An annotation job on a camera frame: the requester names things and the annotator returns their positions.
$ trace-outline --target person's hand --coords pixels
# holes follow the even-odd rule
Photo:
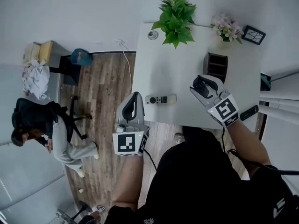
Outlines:
[[[46,144],[46,148],[50,154],[51,151],[53,150],[53,140],[52,139],[48,139],[48,144]]]

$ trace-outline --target blue bin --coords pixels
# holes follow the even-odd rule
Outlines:
[[[73,65],[91,65],[93,63],[93,56],[88,54],[83,49],[74,49],[71,54],[71,63]]]

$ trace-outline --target gray pants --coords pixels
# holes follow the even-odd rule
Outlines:
[[[58,122],[53,124],[53,154],[54,157],[71,169],[78,171],[82,167],[82,158],[98,153],[94,143],[84,147],[74,147],[67,141],[67,132],[63,119],[58,116]]]

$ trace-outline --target black jacket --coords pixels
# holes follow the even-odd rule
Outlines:
[[[14,128],[36,128],[42,130],[49,139],[52,139],[53,122],[58,121],[57,109],[59,104],[54,101],[39,105],[27,99],[20,98],[17,100],[16,108],[12,115]],[[47,143],[44,137],[36,139],[42,145]]]

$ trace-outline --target remote control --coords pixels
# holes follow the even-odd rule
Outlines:
[[[169,105],[175,104],[177,102],[176,95],[169,95],[169,96],[160,96],[160,95],[148,95],[145,97],[145,103],[147,105],[156,104],[156,105]]]
[[[251,117],[252,115],[256,114],[257,112],[258,112],[258,106],[255,105],[252,108],[250,108],[249,110],[247,110],[247,111],[243,112],[242,114],[240,114],[240,119],[242,121],[246,120],[249,117]]]

